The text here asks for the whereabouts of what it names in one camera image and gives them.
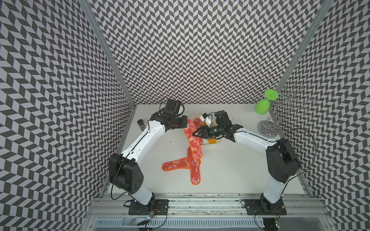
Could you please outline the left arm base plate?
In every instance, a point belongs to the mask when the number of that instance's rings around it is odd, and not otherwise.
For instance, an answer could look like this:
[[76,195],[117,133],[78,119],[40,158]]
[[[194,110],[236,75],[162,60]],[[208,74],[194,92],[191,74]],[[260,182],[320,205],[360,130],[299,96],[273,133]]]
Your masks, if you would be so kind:
[[151,211],[156,210],[155,215],[167,215],[169,200],[152,199],[148,205],[142,205],[136,200],[132,200],[129,205],[129,215],[149,215]]

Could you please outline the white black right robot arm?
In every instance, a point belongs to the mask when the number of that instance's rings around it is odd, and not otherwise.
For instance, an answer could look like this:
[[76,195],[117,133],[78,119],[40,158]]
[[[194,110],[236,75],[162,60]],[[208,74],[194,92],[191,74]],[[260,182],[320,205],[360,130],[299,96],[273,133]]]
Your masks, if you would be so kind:
[[270,179],[259,200],[245,200],[247,213],[286,215],[287,212],[283,208],[283,193],[289,180],[293,179],[301,167],[291,143],[284,138],[279,140],[264,138],[239,124],[233,124],[224,110],[215,113],[215,126],[212,126],[210,116],[207,113],[200,116],[199,119],[205,125],[193,132],[195,137],[206,140],[225,138],[266,154]]

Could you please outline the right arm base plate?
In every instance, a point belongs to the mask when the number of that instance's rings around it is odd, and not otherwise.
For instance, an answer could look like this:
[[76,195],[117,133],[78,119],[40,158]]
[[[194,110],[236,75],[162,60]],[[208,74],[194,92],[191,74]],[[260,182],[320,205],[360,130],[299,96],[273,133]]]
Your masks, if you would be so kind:
[[248,215],[287,215],[283,200],[272,204],[263,199],[243,200]]

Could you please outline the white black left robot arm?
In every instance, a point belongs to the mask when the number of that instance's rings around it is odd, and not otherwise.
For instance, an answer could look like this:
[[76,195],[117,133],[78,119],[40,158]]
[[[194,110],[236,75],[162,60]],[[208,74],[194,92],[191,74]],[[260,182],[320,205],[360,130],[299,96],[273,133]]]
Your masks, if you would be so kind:
[[152,114],[140,136],[120,154],[110,157],[109,182],[123,189],[138,203],[149,205],[155,196],[144,185],[141,162],[155,142],[168,130],[187,127],[188,117],[183,115],[184,111],[182,102],[168,99],[164,108]]

